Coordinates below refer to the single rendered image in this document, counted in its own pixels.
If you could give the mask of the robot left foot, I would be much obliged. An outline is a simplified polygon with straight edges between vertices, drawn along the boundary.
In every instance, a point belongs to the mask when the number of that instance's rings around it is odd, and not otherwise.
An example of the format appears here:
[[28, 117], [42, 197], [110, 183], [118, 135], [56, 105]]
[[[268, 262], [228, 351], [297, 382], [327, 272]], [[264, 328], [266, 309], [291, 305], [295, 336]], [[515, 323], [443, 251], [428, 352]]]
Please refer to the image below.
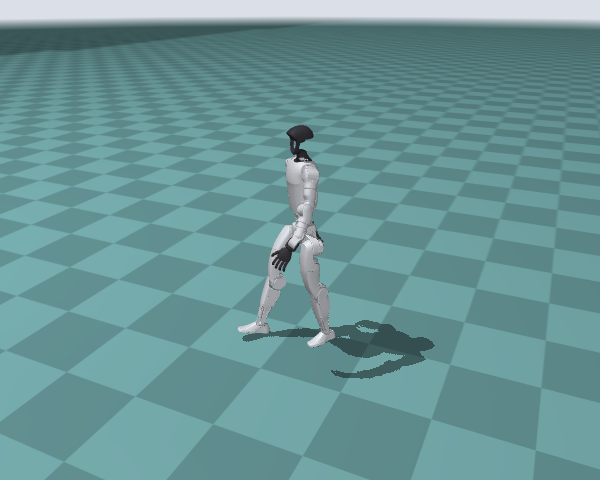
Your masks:
[[[325, 330], [326, 333], [326, 330]], [[309, 340], [307, 342], [307, 345], [309, 347], [317, 347], [320, 346], [322, 344], [325, 344], [327, 341], [333, 339], [336, 337], [335, 331], [333, 329], [330, 328], [330, 333], [327, 335], [324, 335], [324, 333], [319, 332], [314, 338], [312, 338], [311, 340]]]

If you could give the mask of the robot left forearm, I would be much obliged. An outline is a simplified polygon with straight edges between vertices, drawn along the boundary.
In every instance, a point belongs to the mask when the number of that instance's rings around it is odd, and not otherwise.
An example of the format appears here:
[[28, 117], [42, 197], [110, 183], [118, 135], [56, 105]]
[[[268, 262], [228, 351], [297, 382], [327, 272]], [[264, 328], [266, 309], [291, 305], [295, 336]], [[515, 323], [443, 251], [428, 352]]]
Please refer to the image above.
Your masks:
[[293, 234], [293, 237], [288, 242], [288, 246], [292, 249], [296, 247], [298, 243], [304, 240], [305, 234], [307, 232], [307, 228], [312, 221], [313, 208], [311, 205], [305, 205], [303, 208], [303, 216], [300, 216], [297, 220], [296, 231]]

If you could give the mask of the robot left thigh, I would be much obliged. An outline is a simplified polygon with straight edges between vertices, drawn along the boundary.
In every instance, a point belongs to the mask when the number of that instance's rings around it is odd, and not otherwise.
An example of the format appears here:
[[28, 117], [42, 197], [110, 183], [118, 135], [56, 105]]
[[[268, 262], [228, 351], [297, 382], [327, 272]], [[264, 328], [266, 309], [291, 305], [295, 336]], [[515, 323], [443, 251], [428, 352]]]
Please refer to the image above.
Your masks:
[[315, 299], [321, 287], [327, 288], [319, 283], [320, 265], [318, 259], [313, 257], [322, 254], [323, 250], [324, 246], [321, 239], [317, 239], [313, 234], [305, 235], [305, 242], [301, 244], [300, 249], [300, 271], [307, 291]]

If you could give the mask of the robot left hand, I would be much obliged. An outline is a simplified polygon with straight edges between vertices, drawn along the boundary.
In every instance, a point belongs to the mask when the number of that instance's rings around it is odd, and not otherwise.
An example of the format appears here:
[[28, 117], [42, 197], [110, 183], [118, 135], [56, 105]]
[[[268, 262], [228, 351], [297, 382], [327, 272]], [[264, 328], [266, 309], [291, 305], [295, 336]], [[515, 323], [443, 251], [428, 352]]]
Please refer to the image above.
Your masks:
[[[291, 237], [291, 238], [292, 238], [292, 237]], [[291, 238], [290, 238], [290, 239], [291, 239]], [[288, 242], [290, 241], [290, 239], [288, 240]], [[295, 252], [295, 251], [296, 251], [296, 249], [298, 248], [299, 244], [300, 244], [300, 243], [298, 243], [298, 244], [296, 245], [296, 247], [295, 247], [294, 249], [292, 249], [290, 246], [288, 246], [288, 242], [286, 243], [286, 245], [285, 245], [286, 247], [285, 247], [285, 248], [281, 248], [281, 250], [278, 250], [278, 251], [276, 251], [276, 252], [272, 253], [272, 255], [271, 255], [272, 257], [274, 257], [276, 254], [278, 254], [278, 253], [279, 253], [279, 254], [277, 255], [277, 257], [276, 257], [276, 258], [273, 260], [273, 262], [272, 262], [272, 265], [274, 265], [274, 263], [275, 263], [275, 262], [276, 262], [276, 261], [279, 259], [279, 260], [277, 261], [276, 265], [275, 265], [275, 269], [277, 269], [277, 267], [278, 267], [279, 263], [282, 261], [282, 262], [281, 262], [281, 264], [280, 264], [280, 266], [279, 266], [279, 269], [278, 269], [279, 271], [281, 270], [281, 267], [283, 266], [284, 262], [286, 262], [286, 263], [284, 264], [284, 267], [283, 267], [283, 272], [285, 272], [285, 268], [286, 268], [286, 266], [287, 266], [288, 262], [289, 262], [289, 261], [290, 261], [290, 259], [291, 259], [292, 252]]]

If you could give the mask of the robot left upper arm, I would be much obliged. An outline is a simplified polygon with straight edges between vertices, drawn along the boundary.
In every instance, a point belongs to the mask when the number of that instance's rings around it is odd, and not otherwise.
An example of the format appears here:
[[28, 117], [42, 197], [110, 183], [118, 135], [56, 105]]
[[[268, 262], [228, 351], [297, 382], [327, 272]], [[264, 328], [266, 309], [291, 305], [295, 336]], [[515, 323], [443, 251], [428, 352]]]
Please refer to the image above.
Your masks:
[[319, 171], [312, 166], [305, 166], [302, 174], [304, 181], [304, 203], [297, 208], [297, 213], [303, 216], [303, 208], [305, 205], [311, 205], [314, 210], [314, 202], [316, 198], [316, 188], [319, 181]]

